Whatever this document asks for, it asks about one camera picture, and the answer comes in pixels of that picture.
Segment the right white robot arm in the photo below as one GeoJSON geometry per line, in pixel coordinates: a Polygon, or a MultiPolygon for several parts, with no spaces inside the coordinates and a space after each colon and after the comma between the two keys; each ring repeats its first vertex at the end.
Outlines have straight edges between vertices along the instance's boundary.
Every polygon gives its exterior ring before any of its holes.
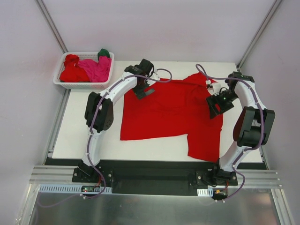
{"type": "Polygon", "coordinates": [[[232,109],[236,99],[240,101],[242,111],[233,128],[233,143],[209,173],[216,185],[230,180],[245,156],[267,143],[275,119],[275,112],[267,109],[258,97],[253,77],[232,72],[224,80],[228,89],[206,99],[210,118],[232,109]]]}

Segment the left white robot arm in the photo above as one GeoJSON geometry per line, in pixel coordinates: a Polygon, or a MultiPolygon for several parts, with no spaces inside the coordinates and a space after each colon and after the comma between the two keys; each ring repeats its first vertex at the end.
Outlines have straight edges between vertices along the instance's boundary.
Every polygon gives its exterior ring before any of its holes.
{"type": "Polygon", "coordinates": [[[100,162],[99,144],[113,123],[113,106],[130,90],[139,100],[153,93],[153,89],[146,90],[151,86],[148,80],[151,79],[153,73],[154,65],[143,59],[138,65],[126,67],[121,78],[104,91],[89,94],[84,115],[89,128],[89,138],[77,172],[88,182],[95,182],[99,178],[99,170],[95,168],[100,162]]]}

